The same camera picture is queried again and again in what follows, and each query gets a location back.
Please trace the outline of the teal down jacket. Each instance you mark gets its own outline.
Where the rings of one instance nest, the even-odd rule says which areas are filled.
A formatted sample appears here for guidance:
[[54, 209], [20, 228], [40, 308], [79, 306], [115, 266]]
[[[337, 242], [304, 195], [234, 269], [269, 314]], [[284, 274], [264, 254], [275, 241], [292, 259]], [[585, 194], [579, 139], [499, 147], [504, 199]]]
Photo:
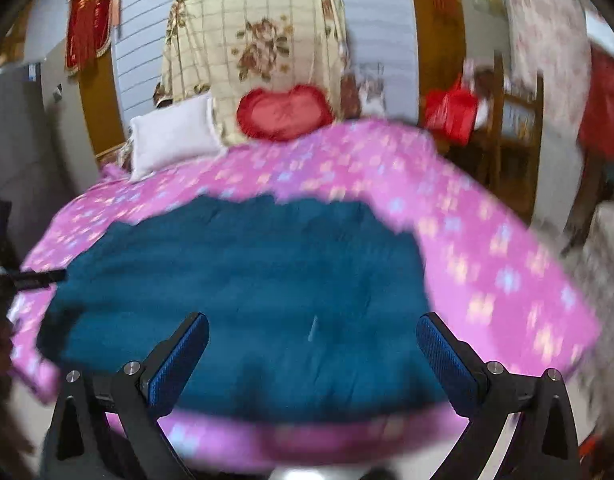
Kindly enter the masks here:
[[360, 202], [202, 196], [115, 222], [67, 269], [37, 348], [118, 370], [191, 313], [209, 341], [182, 408], [248, 422], [355, 422], [445, 396], [415, 340], [429, 310], [415, 237]]

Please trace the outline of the pink floral bed sheet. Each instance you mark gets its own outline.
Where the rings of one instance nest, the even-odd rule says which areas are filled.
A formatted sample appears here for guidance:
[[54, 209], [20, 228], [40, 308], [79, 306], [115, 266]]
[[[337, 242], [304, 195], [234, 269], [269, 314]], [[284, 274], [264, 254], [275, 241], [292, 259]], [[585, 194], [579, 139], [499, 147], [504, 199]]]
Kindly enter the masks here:
[[[136, 183], [114, 166], [103, 174], [53, 218], [27, 268], [65, 266], [110, 222], [137, 222], [204, 193], [346, 198], [368, 203], [393, 229], [414, 230], [433, 307], [483, 358], [526, 375], [566, 371], [599, 334], [548, 250], [416, 128], [345, 122], [286, 144], [241, 145], [214, 160], [181, 162]], [[266, 426], [181, 410], [162, 422], [190, 464], [237, 471], [380, 460], [455, 439], [465, 424], [447, 404], [362, 424]]]

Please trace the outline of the white pillow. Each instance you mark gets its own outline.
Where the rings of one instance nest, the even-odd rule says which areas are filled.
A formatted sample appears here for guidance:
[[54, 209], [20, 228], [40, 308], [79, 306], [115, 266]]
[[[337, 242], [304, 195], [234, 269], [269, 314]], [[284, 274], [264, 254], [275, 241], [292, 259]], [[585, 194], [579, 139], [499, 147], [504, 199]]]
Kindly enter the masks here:
[[226, 153], [214, 122], [209, 92], [130, 120], [130, 181], [138, 182], [171, 165]]

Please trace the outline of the red hanging banner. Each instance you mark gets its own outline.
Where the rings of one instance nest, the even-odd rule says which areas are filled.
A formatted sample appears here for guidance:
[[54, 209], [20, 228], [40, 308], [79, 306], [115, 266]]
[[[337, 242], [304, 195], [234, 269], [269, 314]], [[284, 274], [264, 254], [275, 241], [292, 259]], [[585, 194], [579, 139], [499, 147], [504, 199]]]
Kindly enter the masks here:
[[65, 70], [72, 76], [107, 51], [113, 0], [67, 0], [67, 3]]

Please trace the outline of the wooden chair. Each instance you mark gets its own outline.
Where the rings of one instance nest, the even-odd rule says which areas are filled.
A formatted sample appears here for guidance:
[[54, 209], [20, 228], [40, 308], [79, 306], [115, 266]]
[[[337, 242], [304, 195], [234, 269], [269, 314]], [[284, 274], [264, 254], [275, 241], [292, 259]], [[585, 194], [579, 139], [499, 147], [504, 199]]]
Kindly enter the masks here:
[[544, 76], [538, 73], [532, 88], [509, 80], [496, 52], [492, 66], [475, 67], [472, 88], [487, 106], [486, 117], [466, 146], [449, 150], [449, 159], [528, 224], [537, 195]]

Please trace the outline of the red cloth on furniture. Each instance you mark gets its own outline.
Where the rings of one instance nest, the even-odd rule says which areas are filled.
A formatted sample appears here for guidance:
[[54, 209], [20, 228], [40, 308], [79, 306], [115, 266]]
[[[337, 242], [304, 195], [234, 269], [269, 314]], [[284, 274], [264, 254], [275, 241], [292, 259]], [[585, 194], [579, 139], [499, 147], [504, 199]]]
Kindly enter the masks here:
[[614, 162], [614, 56], [592, 44], [592, 73], [578, 143]]

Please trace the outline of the red heart cushion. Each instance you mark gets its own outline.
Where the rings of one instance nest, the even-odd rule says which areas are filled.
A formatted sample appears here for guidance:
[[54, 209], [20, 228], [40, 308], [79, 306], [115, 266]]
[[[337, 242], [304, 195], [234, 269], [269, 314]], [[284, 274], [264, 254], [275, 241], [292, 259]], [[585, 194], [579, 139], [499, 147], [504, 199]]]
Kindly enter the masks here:
[[257, 88], [243, 96], [237, 107], [237, 125], [254, 140], [290, 142], [334, 121], [327, 98], [310, 84], [287, 91]]

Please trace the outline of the red shopping bag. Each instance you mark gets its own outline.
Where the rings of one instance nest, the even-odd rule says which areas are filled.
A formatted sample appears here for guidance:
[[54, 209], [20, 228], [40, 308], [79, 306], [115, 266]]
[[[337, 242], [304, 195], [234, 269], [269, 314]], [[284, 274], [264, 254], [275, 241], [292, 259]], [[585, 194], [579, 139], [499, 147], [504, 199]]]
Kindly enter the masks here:
[[478, 114], [478, 97], [464, 88], [462, 77], [447, 90], [431, 90], [424, 98], [423, 127], [450, 144], [469, 143]]

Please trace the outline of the cream floral folded quilt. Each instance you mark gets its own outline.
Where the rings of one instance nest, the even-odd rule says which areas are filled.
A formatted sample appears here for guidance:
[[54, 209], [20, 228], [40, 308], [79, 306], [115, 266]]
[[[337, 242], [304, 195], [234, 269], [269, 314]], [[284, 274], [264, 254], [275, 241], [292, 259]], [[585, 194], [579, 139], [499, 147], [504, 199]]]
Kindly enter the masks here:
[[319, 88], [342, 118], [343, 0], [173, 0], [156, 104], [211, 93], [221, 140], [246, 141], [237, 107], [249, 91]]

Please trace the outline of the floral covered cabinet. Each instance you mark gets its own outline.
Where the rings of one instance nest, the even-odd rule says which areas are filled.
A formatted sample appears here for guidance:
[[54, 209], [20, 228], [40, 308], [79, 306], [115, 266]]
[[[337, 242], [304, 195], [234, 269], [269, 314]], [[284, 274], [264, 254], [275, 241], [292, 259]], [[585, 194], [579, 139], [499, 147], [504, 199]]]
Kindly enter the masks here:
[[592, 56], [580, 0], [507, 0], [513, 77], [544, 77], [544, 117], [575, 139], [587, 104]]

